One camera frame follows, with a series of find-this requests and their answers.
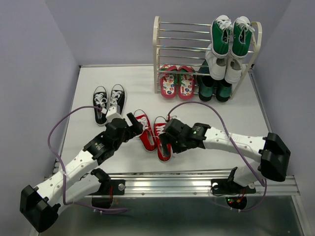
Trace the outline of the pink patterned sandal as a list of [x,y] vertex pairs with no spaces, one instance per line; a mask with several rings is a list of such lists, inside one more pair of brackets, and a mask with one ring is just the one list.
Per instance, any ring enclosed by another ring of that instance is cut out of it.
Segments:
[[159,84],[161,95],[165,98],[174,98],[176,96],[176,84],[177,84],[177,67],[175,65],[165,64],[159,73]]
[[195,87],[195,70],[189,66],[181,66],[178,69],[179,75],[179,97],[182,100],[189,100],[193,97]]

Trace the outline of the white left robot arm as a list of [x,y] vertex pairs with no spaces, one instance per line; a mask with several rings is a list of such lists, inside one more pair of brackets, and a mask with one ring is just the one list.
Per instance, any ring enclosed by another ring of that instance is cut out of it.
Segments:
[[122,143],[143,133],[143,125],[132,113],[128,113],[131,125],[124,118],[115,117],[106,124],[105,131],[96,135],[67,165],[60,171],[35,187],[27,185],[21,192],[20,212],[30,224],[41,233],[50,228],[57,220],[58,211],[66,200],[66,191],[84,174],[93,172],[97,177],[93,189],[103,194],[109,190],[106,174],[98,168],[112,157]]

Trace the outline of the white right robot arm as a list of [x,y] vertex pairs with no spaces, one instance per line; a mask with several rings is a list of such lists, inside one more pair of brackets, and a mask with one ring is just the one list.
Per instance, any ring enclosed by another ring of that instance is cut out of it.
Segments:
[[284,182],[291,152],[280,136],[265,137],[225,133],[203,123],[193,127],[173,118],[159,128],[157,135],[166,154],[189,149],[215,149],[239,154],[245,165],[231,170],[228,178],[219,180],[217,188],[237,192],[249,184],[265,179]]

